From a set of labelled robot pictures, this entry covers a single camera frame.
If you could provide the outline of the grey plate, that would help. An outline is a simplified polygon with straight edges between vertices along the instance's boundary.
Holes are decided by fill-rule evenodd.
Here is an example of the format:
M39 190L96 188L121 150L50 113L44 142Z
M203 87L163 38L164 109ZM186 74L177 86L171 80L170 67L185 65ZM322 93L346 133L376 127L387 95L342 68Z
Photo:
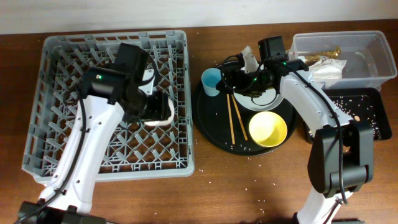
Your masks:
M282 101L283 97L278 94L274 89L266 90L258 98L252 98L250 96L240 95L234 93L236 101L252 111L269 111L277 107Z

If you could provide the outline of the pink plastic cup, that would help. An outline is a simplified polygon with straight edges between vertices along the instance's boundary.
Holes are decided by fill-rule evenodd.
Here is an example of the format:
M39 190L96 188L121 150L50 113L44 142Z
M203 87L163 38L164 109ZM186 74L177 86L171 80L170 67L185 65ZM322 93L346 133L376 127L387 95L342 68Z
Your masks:
M146 126L166 126L174 118L174 104L168 96L150 99L145 115Z

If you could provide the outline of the wooden chopstick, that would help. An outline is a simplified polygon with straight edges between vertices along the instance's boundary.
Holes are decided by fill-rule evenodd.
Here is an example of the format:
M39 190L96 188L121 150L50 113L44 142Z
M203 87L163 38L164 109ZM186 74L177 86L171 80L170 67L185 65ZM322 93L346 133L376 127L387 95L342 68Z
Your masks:
M230 102L229 94L226 94L226 101L227 101L227 107L228 107L228 117L229 117L230 133L231 133L231 142L232 142L232 145L235 145L233 118L232 118L232 113L231 113L231 102Z
M238 104L237 104L237 102L236 102L236 100L235 100L234 95L232 95L231 97L232 97L233 105L234 105L235 110L236 110L236 114L237 114L237 117L238 117L238 121L239 121L241 130L242 130L242 132L243 132L244 140L247 141L247 140L248 140L248 136L247 136L247 134L246 134L245 127L244 127L244 125L243 125L243 121L242 121L241 114L240 114L240 111L239 111L239 108L238 108Z

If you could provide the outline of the light blue plastic cup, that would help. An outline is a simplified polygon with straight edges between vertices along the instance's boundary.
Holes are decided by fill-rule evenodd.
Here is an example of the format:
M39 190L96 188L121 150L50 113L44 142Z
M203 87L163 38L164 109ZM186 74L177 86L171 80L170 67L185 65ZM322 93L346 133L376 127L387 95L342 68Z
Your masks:
M221 71L218 68L208 68L201 75L201 82L205 93L208 96L216 96L219 94L219 90L216 89L216 85L221 80Z

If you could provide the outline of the yellow bowl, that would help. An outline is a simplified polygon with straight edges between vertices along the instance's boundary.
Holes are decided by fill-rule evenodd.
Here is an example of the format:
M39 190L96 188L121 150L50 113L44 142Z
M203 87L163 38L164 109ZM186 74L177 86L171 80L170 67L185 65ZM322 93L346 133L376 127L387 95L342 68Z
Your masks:
M262 147L276 147L282 144L288 134L287 124L277 113L262 111L249 122L251 139Z

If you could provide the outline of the gold foil wrapper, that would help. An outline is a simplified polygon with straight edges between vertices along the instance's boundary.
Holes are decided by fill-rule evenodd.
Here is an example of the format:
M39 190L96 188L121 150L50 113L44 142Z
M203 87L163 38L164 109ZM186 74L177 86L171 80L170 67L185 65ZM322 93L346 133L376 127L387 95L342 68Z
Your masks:
M336 47L335 50L318 52L318 53L311 54L311 55L305 55L302 60L305 63L312 63L312 62L317 62L317 61L324 60L324 59L337 59L338 56L340 55L340 53L341 53L341 49L339 47Z

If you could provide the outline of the white tissue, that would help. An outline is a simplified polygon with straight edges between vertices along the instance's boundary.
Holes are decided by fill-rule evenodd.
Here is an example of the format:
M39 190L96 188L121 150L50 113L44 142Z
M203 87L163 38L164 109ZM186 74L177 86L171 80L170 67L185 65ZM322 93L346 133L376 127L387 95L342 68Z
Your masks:
M342 79L346 60L323 59L309 66L314 79Z

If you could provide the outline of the food scraps with rice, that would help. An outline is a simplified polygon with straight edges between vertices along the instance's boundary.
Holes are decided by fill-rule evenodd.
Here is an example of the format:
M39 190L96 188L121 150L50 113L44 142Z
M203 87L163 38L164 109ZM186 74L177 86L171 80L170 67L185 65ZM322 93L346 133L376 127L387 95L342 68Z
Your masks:
M383 104L371 95L330 96L332 102L350 115L355 122L367 122L373 129L374 140L386 140L392 137L391 127Z

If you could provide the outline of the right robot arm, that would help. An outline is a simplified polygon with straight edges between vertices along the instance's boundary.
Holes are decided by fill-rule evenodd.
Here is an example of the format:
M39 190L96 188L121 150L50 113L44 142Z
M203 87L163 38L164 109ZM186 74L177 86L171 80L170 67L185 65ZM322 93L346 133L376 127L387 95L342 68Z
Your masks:
M373 129L337 107L313 80L305 62L271 52L277 46L274 38L258 45L260 60L246 47L234 55L238 68L221 64L216 87L255 98L274 89L296 109L315 136L307 165L312 189L292 221L331 223L348 198L373 179Z

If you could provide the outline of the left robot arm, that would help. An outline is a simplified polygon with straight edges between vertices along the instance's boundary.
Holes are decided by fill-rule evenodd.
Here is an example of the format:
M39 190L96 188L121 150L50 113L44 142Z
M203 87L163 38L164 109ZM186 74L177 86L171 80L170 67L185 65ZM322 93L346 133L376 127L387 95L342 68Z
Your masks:
M76 86L78 108L56 171L37 203L23 202L18 223L106 223L90 215L96 176L121 121L166 126L174 118L169 96L154 87L155 60L136 45L121 43L114 62L90 67Z

